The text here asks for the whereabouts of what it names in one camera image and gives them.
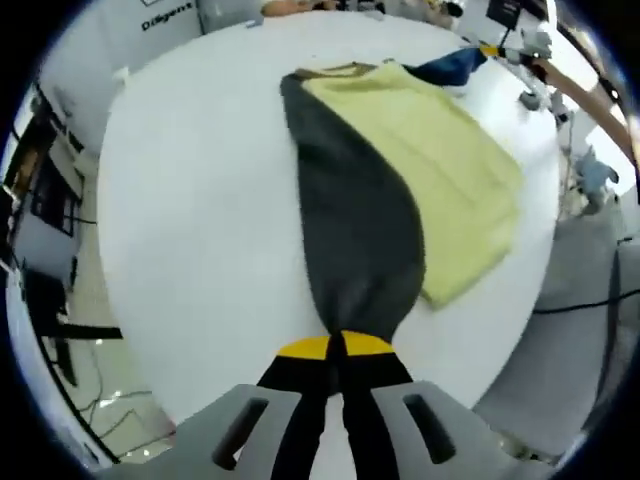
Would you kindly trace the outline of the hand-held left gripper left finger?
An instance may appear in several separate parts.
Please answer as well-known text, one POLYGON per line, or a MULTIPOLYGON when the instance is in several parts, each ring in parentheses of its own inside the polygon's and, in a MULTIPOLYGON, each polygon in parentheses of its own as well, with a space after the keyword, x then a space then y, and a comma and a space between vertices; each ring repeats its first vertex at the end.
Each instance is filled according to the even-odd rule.
POLYGON ((332 391, 328 336, 282 347, 256 385, 240 384, 179 425, 178 470, 197 479, 307 479, 332 391))

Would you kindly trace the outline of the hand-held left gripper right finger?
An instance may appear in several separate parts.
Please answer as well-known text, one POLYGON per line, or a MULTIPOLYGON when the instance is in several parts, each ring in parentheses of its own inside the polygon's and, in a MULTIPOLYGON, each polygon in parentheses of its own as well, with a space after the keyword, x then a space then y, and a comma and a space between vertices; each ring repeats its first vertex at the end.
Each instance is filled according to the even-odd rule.
POLYGON ((333 336, 343 421, 360 479, 492 479, 492 435, 435 384, 415 381, 382 339, 333 336))

